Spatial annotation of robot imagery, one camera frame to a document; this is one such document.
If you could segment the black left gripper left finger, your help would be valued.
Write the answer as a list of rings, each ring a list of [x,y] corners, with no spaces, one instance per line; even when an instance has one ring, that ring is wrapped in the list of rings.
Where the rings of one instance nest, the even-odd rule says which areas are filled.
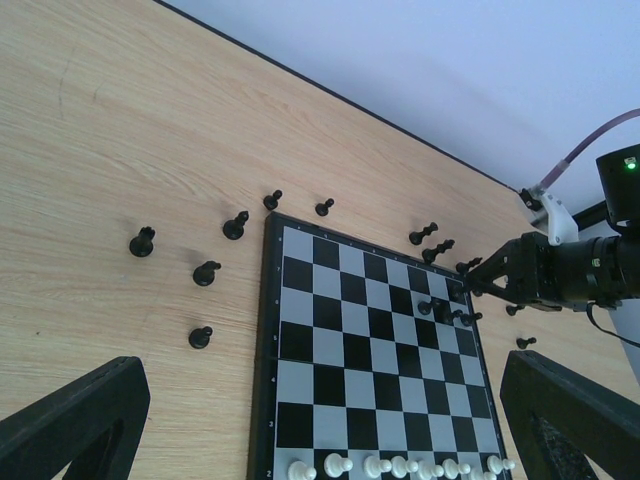
[[[1,477],[126,479],[150,405],[138,357],[116,357],[1,421]]]

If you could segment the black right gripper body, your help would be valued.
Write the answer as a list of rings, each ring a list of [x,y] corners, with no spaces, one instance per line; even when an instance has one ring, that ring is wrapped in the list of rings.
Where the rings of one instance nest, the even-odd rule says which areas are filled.
[[[514,301],[540,310],[588,303],[615,308],[625,298],[621,236],[549,244],[540,233],[524,234],[514,255]]]

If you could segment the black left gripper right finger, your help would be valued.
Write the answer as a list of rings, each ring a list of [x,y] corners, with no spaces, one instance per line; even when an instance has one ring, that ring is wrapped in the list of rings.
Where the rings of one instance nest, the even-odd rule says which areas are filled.
[[[530,479],[639,477],[639,405],[532,350],[509,353],[500,399]]]

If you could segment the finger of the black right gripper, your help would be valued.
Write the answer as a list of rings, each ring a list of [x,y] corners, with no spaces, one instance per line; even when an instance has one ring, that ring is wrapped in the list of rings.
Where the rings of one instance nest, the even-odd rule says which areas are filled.
[[[500,287],[491,282],[467,279],[465,286],[476,296],[490,295],[512,304],[520,305],[523,303],[523,299],[515,290],[508,287]]]
[[[509,278],[521,271],[521,244],[520,239],[506,242],[465,275],[465,284],[470,288],[505,288]]]

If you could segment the white piece lowest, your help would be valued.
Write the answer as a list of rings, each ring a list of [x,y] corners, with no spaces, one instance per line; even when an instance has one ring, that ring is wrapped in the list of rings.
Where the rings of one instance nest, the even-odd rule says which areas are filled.
[[[495,455],[490,455],[486,460],[487,468],[495,475],[499,475],[506,471],[511,471],[516,467],[516,462],[512,459],[502,459]]]
[[[287,470],[288,480],[315,480],[317,470],[301,460],[291,463]]]

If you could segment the white pawn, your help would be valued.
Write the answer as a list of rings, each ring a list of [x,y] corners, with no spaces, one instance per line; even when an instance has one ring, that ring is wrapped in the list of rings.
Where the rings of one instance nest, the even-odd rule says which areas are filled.
[[[458,463],[451,458],[447,458],[442,462],[444,476],[447,479],[454,480],[461,475],[471,472],[471,466],[467,463]]]
[[[397,479],[407,477],[411,473],[417,472],[419,465],[416,461],[406,459],[402,456],[394,456],[391,459],[390,473]]]
[[[497,476],[493,472],[485,472],[479,467],[473,467],[469,473],[470,480],[496,480]]]
[[[392,463],[389,460],[370,455],[364,460],[363,470],[369,479],[377,479],[383,473],[389,473],[392,470]]]
[[[353,469],[354,463],[338,453],[329,454],[324,460],[324,471],[330,478],[338,478]]]

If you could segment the white piece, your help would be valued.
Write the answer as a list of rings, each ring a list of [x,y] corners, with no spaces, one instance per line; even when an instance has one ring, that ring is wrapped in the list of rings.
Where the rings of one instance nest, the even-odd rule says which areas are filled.
[[[430,463],[426,460],[418,462],[418,470],[416,472],[419,480],[431,480],[440,478],[444,475],[444,469],[440,465]]]

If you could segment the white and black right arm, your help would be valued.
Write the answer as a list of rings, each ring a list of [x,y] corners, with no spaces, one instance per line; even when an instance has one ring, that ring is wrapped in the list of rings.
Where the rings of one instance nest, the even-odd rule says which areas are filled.
[[[467,273],[467,288],[542,311],[614,309],[637,299],[639,147],[603,155],[596,164],[616,236],[559,244],[540,232],[524,233]]]

